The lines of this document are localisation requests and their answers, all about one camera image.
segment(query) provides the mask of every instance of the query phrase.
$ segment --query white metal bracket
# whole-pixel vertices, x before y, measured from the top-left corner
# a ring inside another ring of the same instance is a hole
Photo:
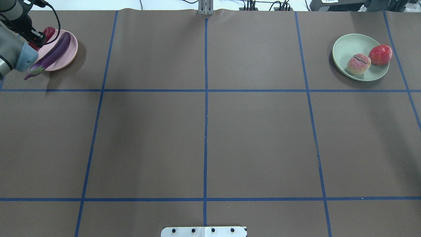
[[[213,0],[199,0],[199,15],[213,15]]]
[[[161,237],[247,237],[247,227],[166,227],[162,230]]]

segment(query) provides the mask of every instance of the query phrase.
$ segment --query pomegranate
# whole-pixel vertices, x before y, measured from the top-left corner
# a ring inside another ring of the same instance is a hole
[[[392,58],[392,48],[387,44],[382,44],[371,49],[368,56],[374,65],[385,65]]]
[[[361,75],[370,65],[371,60],[369,57],[363,54],[356,54],[349,60],[347,69],[353,75]]]

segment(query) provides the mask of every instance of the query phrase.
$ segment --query black box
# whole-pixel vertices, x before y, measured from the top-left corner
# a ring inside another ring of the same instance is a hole
[[[338,0],[338,3],[322,3],[322,0],[312,0],[312,11],[358,11],[365,0]]]

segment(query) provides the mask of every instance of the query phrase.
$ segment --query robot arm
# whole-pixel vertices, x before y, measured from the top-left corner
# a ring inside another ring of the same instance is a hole
[[[47,44],[45,34],[32,27],[32,20],[28,16],[28,11],[34,4],[39,7],[50,6],[44,0],[31,0],[30,4],[23,0],[0,0],[0,80],[13,69],[21,72],[28,70],[38,58],[38,53],[33,48],[9,30],[39,47]]]

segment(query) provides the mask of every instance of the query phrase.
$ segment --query white mounting plate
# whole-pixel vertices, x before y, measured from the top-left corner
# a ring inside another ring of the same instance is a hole
[[[247,237],[247,227],[166,227],[161,231],[161,237]]]

